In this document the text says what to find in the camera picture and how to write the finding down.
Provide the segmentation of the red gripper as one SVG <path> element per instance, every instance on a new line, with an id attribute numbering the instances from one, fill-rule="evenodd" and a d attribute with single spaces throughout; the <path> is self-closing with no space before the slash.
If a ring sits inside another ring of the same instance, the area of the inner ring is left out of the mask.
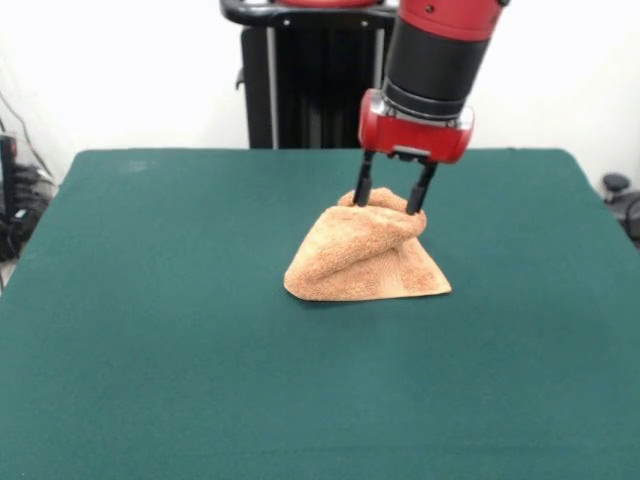
<path id="1" fill-rule="evenodd" d="M 453 164 L 464 155 L 475 122 L 474 111 L 465 106 L 452 120 L 427 120 L 395 109 L 377 89 L 368 89 L 361 100 L 358 138 L 363 161 L 354 190 L 353 204 L 365 207 L 372 189 L 371 170 L 376 153 L 406 156 L 419 161 Z M 438 164 L 424 164 L 411 189 L 406 213 L 418 214 Z"/>

